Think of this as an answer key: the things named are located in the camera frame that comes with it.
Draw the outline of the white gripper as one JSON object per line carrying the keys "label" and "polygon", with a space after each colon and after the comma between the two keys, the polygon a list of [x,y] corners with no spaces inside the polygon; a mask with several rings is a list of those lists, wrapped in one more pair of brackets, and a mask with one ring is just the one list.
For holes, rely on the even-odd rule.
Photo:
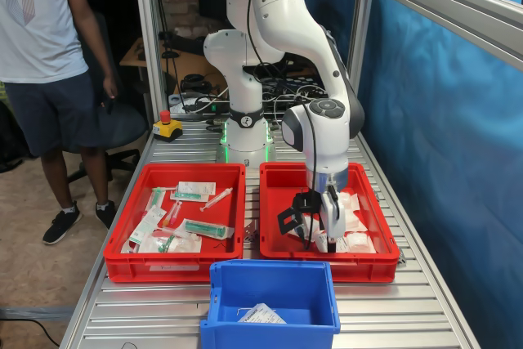
{"label": "white gripper", "polygon": [[336,253],[336,239],[342,237],[342,202],[336,190],[326,190],[321,195],[320,218],[328,236],[327,250]]}

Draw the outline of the person left hand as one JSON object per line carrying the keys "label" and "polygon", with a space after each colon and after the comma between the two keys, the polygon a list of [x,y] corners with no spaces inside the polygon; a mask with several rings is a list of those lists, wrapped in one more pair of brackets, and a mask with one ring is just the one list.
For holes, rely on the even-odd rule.
{"label": "person left hand", "polygon": [[103,81],[106,95],[113,100],[118,95],[118,87],[113,75],[106,75]]}

